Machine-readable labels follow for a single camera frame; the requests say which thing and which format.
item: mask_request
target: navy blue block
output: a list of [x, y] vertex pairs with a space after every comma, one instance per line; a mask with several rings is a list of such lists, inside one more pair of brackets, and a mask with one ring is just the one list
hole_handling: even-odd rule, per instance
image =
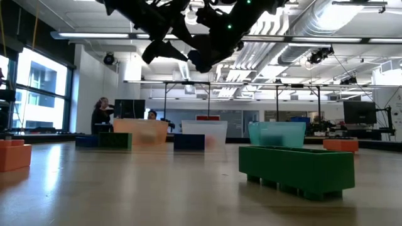
[[75, 146], [83, 148], [97, 148], [98, 136], [79, 136], [75, 138]]
[[205, 135], [175, 134], [175, 150], [203, 151], [205, 149]]

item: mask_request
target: green container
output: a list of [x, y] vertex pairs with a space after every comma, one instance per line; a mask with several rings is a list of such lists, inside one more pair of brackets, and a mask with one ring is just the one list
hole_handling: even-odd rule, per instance
[[239, 147], [239, 171], [248, 180], [311, 200], [355, 187], [352, 153], [284, 147]]
[[257, 146], [302, 148], [305, 122], [255, 122], [249, 124], [250, 142]]
[[107, 149], [131, 150], [132, 134], [100, 132], [99, 147]]

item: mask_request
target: translucent blue bin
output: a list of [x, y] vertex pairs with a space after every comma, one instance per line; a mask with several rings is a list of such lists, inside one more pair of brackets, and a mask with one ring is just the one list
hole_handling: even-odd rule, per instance
[[302, 148], [305, 122], [255, 122], [249, 124], [250, 142], [257, 146]]

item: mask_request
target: computer monitor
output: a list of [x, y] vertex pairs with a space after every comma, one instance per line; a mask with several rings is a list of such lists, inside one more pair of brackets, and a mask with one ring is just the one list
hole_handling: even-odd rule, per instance
[[145, 100], [115, 100], [114, 117], [120, 119], [144, 119]]
[[376, 104], [364, 101], [345, 101], [344, 117], [346, 124], [377, 123]]

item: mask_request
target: person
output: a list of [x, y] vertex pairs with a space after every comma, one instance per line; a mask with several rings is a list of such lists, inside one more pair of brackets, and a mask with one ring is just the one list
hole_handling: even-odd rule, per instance
[[158, 114], [156, 113], [156, 111], [154, 111], [154, 110], [150, 110], [149, 112], [148, 112], [148, 120], [156, 120], [156, 116], [157, 116]]
[[91, 118], [91, 132], [98, 134], [100, 132], [109, 132], [113, 130], [110, 125], [111, 114], [114, 113], [114, 105], [109, 104], [106, 97], [100, 98], [95, 106]]

